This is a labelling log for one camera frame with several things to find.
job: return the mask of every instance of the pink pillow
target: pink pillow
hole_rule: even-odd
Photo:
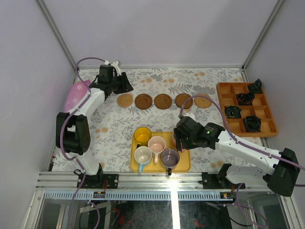
[[[90,80],[86,80],[85,83],[89,86],[91,82]],[[63,111],[68,112],[73,107],[75,107],[79,103],[79,101],[86,95],[87,91],[87,88],[82,82],[73,84],[70,88]]]

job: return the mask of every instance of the floral tablecloth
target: floral tablecloth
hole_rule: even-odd
[[[180,108],[174,103],[180,93],[196,95],[209,94],[218,103],[216,85],[218,82],[242,82],[238,68],[203,68],[203,69],[125,69],[129,82],[134,90],[130,92],[133,99],[139,94],[149,94],[153,99],[158,94],[168,94],[173,99],[172,106],[160,110],[152,105],[147,110],[140,110],[134,102],[131,106],[122,108],[116,100],[119,95],[111,94],[89,119],[91,144],[94,158],[102,165],[104,171],[129,172],[131,142],[134,131],[140,126],[146,126],[151,131],[173,131],[178,123]],[[91,81],[98,70],[81,70],[80,76]],[[222,124],[218,110],[213,105],[207,109],[198,108],[195,104],[185,112],[191,112],[197,121],[205,125],[207,122]],[[245,138],[261,145],[259,138]],[[192,168],[190,172],[216,172],[223,163],[249,166],[247,161],[232,154],[197,148],[191,150]],[[75,161],[67,161],[59,149],[53,171],[73,171],[79,168]]]

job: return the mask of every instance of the white wall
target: white wall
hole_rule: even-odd
[[[281,8],[270,31],[254,55],[247,73],[251,81],[260,78],[279,134],[269,138],[271,147],[295,151],[305,166],[305,1],[289,0]],[[300,172],[298,184],[305,184]],[[294,196],[305,222],[305,188]]]
[[[0,228],[17,229],[50,156],[72,69],[34,0],[1,0],[0,21]]]
[[[276,2],[45,0],[76,60],[96,56],[124,66],[241,66]]]

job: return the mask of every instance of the yellow mug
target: yellow mug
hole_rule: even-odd
[[[134,132],[133,137],[138,145],[147,146],[149,139],[152,137],[152,133],[147,127],[139,127]]]

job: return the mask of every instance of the brown coaster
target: brown coaster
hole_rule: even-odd
[[[128,107],[133,102],[132,94],[122,94],[117,99],[118,105],[121,107]]]
[[[153,102],[156,107],[165,110],[172,105],[172,98],[167,94],[159,94],[155,97]]]
[[[204,95],[204,96],[210,98],[210,96],[208,94],[199,94],[199,95]],[[197,98],[195,98],[195,104],[196,104],[196,106],[198,106],[200,108],[208,108],[212,105],[212,102],[210,100],[197,97]]]
[[[153,104],[153,99],[148,94],[140,94],[135,98],[134,104],[139,109],[146,110]]]
[[[175,103],[176,105],[181,108],[182,104],[184,103],[184,101],[188,98],[190,98],[191,96],[189,94],[183,93],[183,94],[179,94],[177,95],[176,99],[175,99]],[[187,103],[184,106],[184,109],[189,109],[191,108],[191,106],[193,105],[193,99],[190,99],[189,101],[187,101]]]

